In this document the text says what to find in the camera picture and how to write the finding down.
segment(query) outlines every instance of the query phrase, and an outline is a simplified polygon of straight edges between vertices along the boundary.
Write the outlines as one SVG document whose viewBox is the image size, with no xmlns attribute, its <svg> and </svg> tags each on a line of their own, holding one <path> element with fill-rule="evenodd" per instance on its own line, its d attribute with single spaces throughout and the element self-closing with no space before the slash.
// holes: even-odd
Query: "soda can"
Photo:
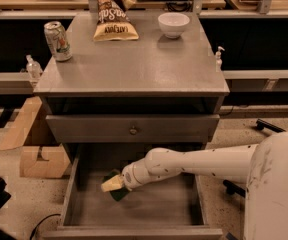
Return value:
<svg viewBox="0 0 288 240">
<path fill-rule="evenodd" d="M 70 44 L 61 22 L 51 21 L 44 25 L 46 42 L 56 61 L 65 61 L 72 57 Z"/>
</svg>

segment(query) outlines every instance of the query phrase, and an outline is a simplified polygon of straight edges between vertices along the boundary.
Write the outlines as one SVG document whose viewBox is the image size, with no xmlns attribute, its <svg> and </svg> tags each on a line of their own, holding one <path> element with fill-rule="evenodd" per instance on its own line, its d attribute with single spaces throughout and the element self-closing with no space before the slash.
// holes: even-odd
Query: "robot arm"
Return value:
<svg viewBox="0 0 288 240">
<path fill-rule="evenodd" d="M 126 187 L 129 190 L 150 182 L 161 181 L 180 173 L 207 175 L 245 183 L 251 157 L 257 145 L 177 152 L 155 148 L 145 158 L 127 165 L 121 175 L 102 184 L 102 190 Z"/>
<path fill-rule="evenodd" d="M 182 172 L 246 183 L 243 239 L 288 239 L 288 132 L 259 145 L 187 153 L 152 149 L 102 189 L 133 189 Z"/>
</svg>

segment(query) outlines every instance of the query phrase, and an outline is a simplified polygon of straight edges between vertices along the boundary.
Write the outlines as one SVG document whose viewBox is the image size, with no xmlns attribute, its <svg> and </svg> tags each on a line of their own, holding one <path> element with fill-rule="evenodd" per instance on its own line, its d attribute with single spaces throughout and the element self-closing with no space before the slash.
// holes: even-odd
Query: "chip bag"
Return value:
<svg viewBox="0 0 288 240">
<path fill-rule="evenodd" d="M 98 0 L 94 41 L 137 40 L 139 36 L 125 14 L 133 4 L 131 0 Z"/>
</svg>

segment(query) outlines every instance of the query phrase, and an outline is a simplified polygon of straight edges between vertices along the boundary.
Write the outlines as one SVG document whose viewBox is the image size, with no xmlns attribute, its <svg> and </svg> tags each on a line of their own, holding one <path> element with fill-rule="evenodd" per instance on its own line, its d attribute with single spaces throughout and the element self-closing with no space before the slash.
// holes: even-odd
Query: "cardboard box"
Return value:
<svg viewBox="0 0 288 240">
<path fill-rule="evenodd" d="M 22 146 L 54 145 L 55 138 L 45 120 L 46 111 L 39 97 L 26 99 L 9 131 L 0 144 L 0 150 Z"/>
<path fill-rule="evenodd" d="M 61 178 L 70 161 L 62 145 L 58 147 L 24 146 L 21 152 L 20 176 Z"/>
<path fill-rule="evenodd" d="M 0 144 L 0 150 L 22 149 L 21 177 L 61 178 L 70 165 L 64 147 L 56 143 L 45 118 L 41 99 L 28 98 Z"/>
</svg>

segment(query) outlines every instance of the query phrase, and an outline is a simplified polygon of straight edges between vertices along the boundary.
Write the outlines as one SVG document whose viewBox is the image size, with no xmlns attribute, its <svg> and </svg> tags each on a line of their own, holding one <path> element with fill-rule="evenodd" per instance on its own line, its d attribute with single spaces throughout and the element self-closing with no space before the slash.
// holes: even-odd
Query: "small bottle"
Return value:
<svg viewBox="0 0 288 240">
<path fill-rule="evenodd" d="M 26 59 L 27 59 L 26 70 L 30 75 L 32 86 L 35 87 L 38 80 L 40 80 L 43 70 L 41 68 L 40 63 L 33 60 L 31 55 L 26 55 Z"/>
<path fill-rule="evenodd" d="M 222 52 L 225 51 L 222 46 L 217 47 L 217 52 L 215 53 L 216 58 L 216 71 L 222 70 Z"/>
</svg>

